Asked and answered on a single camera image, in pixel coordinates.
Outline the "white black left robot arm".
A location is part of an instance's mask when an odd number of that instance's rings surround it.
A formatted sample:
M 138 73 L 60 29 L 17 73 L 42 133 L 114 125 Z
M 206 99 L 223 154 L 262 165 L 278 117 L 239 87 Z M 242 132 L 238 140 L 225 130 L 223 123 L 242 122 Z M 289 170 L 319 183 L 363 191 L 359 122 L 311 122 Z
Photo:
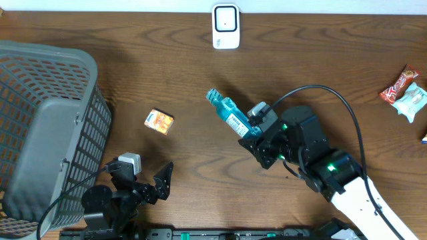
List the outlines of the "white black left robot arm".
M 173 163 L 168 163 L 153 179 L 155 185 L 139 183 L 134 174 L 134 165 L 118 159 L 105 166 L 111 175 L 116 190 L 107 185 L 89 188 L 81 198 L 86 229 L 81 239 L 142 239 L 140 227 L 133 220 L 138 216 L 140 205 L 156 204 L 170 194 Z

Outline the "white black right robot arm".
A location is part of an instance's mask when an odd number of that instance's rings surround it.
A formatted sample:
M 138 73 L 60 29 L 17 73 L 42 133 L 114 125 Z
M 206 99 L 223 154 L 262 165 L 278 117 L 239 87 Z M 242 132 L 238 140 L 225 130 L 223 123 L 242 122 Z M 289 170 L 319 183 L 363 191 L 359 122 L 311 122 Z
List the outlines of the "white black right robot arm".
M 296 176 L 341 211 L 367 239 L 415 239 L 391 210 L 361 165 L 346 151 L 330 147 L 320 121 L 308 106 L 292 107 L 277 116 L 259 103 L 248 117 L 261 117 L 262 135 L 241 139 L 264 169 L 278 159 L 298 166 Z

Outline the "grey plastic basket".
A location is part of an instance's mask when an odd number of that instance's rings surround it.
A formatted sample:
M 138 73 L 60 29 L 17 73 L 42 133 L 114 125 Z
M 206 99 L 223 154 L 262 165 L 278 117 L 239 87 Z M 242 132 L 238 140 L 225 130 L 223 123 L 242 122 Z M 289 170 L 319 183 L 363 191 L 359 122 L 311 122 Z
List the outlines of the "grey plastic basket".
M 2 239 L 34 239 L 80 221 L 110 127 L 92 56 L 1 42 Z

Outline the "white barcode scanner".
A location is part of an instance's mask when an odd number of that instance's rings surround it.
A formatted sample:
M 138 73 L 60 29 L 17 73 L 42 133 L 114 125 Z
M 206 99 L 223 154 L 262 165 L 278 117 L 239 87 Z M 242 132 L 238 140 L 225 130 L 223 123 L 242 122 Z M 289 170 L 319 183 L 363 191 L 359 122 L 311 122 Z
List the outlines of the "white barcode scanner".
M 214 49 L 237 49 L 240 46 L 240 9 L 235 4 L 217 4 L 211 11 Z

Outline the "blue Listerine mouthwash bottle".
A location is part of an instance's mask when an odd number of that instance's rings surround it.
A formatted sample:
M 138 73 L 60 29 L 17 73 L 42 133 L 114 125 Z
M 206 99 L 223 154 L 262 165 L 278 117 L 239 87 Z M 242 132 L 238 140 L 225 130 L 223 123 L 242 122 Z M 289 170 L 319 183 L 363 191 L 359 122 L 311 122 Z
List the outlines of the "blue Listerine mouthwash bottle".
M 210 89 L 206 99 L 216 108 L 220 119 L 226 122 L 242 139 L 261 136 L 262 130 L 259 127 L 252 127 L 248 118 L 229 97 L 223 97 L 217 89 Z

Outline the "orange Kleenex tissue pack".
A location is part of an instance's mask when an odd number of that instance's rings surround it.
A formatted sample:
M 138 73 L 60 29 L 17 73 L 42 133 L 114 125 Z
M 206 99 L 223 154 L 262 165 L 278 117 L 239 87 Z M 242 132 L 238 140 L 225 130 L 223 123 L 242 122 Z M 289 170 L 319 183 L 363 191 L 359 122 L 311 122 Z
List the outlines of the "orange Kleenex tissue pack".
M 163 113 L 157 109 L 152 109 L 149 112 L 144 125 L 159 133 L 167 135 L 173 125 L 173 122 L 174 118 L 171 115 Z

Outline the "red brown chocolate bar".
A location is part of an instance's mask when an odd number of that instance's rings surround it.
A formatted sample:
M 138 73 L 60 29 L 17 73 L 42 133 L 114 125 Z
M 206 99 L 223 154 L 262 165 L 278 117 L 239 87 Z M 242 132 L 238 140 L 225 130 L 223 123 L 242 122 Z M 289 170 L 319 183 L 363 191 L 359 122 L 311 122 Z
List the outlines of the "red brown chocolate bar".
M 419 75 L 419 70 L 414 69 L 410 64 L 407 64 L 398 76 L 396 82 L 379 93 L 380 98 L 389 104 L 393 104 L 397 100 L 399 92 Z

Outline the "teal white pack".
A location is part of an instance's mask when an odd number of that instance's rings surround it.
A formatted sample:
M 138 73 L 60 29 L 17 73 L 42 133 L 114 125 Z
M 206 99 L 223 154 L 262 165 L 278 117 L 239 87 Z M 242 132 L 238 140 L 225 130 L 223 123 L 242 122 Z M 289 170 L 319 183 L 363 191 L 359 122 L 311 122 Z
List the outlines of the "teal white pack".
M 412 83 L 404 95 L 396 100 L 392 106 L 397 110 L 399 115 L 404 115 L 409 123 L 414 121 L 415 115 L 426 104 L 426 91 L 416 83 Z

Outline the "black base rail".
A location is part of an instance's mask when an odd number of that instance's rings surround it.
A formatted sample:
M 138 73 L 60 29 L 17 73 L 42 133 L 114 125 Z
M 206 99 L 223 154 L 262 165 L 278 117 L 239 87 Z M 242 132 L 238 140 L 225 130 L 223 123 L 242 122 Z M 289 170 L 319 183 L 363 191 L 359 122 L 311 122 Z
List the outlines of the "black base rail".
M 141 240 L 220 240 L 220 239 L 365 239 L 363 234 L 347 228 L 326 233 L 310 229 L 270 229 L 270 230 L 173 230 L 173 229 L 142 229 L 116 237 L 117 239 Z

